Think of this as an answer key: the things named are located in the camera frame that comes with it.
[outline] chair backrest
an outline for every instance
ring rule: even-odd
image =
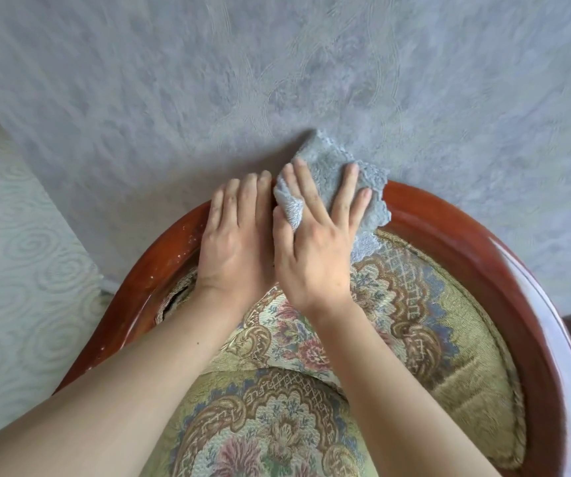
[[[446,201],[391,181],[383,198],[392,212],[385,229],[462,283],[509,347],[525,393],[528,447],[522,467],[502,474],[571,477],[571,339],[548,296],[495,235]],[[196,207],[148,248],[58,389],[153,328],[164,297],[194,267],[209,208]]]

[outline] right hand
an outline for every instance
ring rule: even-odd
[[[345,167],[331,216],[316,190],[309,168],[301,159],[283,168],[292,195],[303,199],[303,219],[296,236],[283,209],[274,209],[274,269],[285,296],[312,324],[324,315],[353,304],[350,255],[354,236],[371,200],[371,189],[354,198],[358,165]]]

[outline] left hand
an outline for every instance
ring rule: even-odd
[[[275,283],[272,176],[248,174],[215,191],[195,291],[245,313]]]

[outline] gray wall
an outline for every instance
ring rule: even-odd
[[[0,0],[0,121],[110,278],[319,127],[571,311],[571,0]]]

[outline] wooden chair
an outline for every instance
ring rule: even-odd
[[[421,249],[460,281],[491,316],[524,389],[526,457],[505,476],[571,477],[571,339],[557,310],[519,259],[485,227],[440,198],[389,182],[385,229]],[[59,389],[154,326],[176,281],[194,266],[206,202],[162,234],[126,277]]]

